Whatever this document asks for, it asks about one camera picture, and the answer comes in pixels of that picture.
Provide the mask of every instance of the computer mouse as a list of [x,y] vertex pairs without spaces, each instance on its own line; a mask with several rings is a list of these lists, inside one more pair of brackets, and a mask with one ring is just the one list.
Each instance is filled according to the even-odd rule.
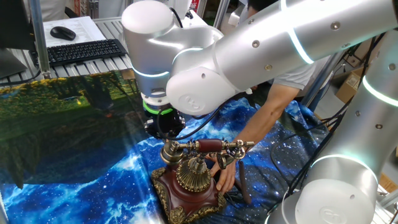
[[51,29],[50,35],[64,40],[74,40],[76,37],[75,32],[66,27],[54,27]]

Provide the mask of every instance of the human hand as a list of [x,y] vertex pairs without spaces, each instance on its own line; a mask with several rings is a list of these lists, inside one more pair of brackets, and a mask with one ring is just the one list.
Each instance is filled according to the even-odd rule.
[[[220,166],[215,158],[210,159],[215,162],[213,168],[210,170],[211,176],[214,177],[214,175],[220,170]],[[233,161],[230,165],[226,166],[226,169],[221,170],[220,178],[218,179],[218,183],[216,185],[217,190],[222,194],[229,192],[235,183],[235,173],[236,161]]]

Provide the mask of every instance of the red wooden base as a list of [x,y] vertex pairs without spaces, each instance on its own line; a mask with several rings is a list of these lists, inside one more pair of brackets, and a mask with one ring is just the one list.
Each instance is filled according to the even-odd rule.
[[210,186],[202,192],[190,192],[178,184],[176,167],[163,167],[153,171],[152,182],[165,210],[169,224],[190,223],[226,205],[224,196],[211,179]]

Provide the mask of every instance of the person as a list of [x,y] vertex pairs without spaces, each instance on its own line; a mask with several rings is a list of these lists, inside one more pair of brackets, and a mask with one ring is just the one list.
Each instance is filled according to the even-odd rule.
[[[24,0],[27,17],[30,18],[29,0]],[[40,0],[43,22],[56,21],[65,17],[66,0]]]
[[[277,1],[249,0],[248,18],[275,2]],[[242,141],[254,141],[257,144],[264,139],[266,134],[282,115],[285,108],[297,96],[300,90],[305,88],[313,74],[319,74],[326,61],[327,58],[323,58],[311,65],[302,66],[276,77],[272,82],[266,102],[253,115],[244,129],[235,137],[234,141],[240,139]],[[210,159],[215,162],[210,170],[211,176],[213,177],[220,170],[220,167],[216,159]],[[221,170],[220,178],[216,185],[217,190],[221,193],[230,191],[234,185],[236,162],[237,161],[232,162],[226,169]]]

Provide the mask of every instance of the gold decorative trim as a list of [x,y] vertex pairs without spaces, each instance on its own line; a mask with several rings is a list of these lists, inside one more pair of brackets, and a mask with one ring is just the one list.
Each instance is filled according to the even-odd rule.
[[191,192],[202,192],[206,190],[210,186],[211,174],[210,170],[206,168],[206,170],[199,174],[192,170],[189,166],[189,161],[183,161],[179,167],[177,168],[177,182],[183,187],[185,190]]
[[203,218],[209,213],[220,212],[225,207],[226,200],[221,193],[218,193],[217,206],[203,207],[189,217],[186,217],[183,207],[177,207],[169,212],[169,196],[167,195],[167,189],[163,184],[157,181],[157,179],[161,177],[165,172],[166,169],[164,167],[154,170],[152,172],[151,179],[156,189],[157,195],[159,196],[160,203],[162,204],[163,209],[167,215],[169,224],[187,224],[199,218]]
[[163,184],[161,184],[159,181],[157,181],[157,179],[159,177],[161,177],[165,172],[166,172],[166,168],[164,168],[164,167],[154,170],[152,172],[152,175],[150,176],[150,178],[152,179],[156,193],[159,196],[160,203],[162,204],[163,209],[166,212],[167,219],[169,219],[169,214],[167,212],[168,211],[167,208],[168,208],[168,204],[169,204],[169,198],[166,193],[167,189],[165,188],[165,186]]
[[151,175],[152,180],[159,179],[159,177],[161,177],[165,172],[166,172],[166,168],[164,168],[164,167],[154,170]]
[[226,205],[226,200],[221,193],[218,193],[218,206],[210,206],[210,207],[203,207],[199,209],[194,214],[190,215],[184,223],[193,222],[199,218],[203,218],[205,215],[209,213],[220,212]]
[[182,207],[177,207],[170,211],[170,224],[183,224],[185,221],[185,212]]

